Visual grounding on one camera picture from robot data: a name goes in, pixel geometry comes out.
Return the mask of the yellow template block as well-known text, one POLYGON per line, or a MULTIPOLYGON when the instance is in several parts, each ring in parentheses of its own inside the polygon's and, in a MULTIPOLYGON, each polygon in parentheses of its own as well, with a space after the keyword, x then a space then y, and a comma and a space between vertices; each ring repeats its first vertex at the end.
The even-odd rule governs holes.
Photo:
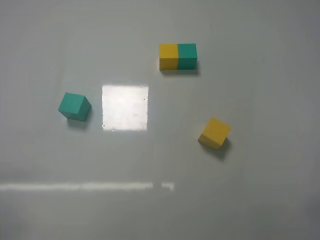
POLYGON ((161 71, 177 70, 179 61, 177 43, 161 43, 159 45, 159 69, 161 71))

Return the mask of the green template block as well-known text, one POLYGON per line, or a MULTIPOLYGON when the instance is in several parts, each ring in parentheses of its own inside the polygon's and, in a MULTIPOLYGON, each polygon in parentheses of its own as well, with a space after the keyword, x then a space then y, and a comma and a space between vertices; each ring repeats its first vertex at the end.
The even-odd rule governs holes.
POLYGON ((197 68, 198 54, 195 43, 179 43, 178 70, 195 70, 197 68))

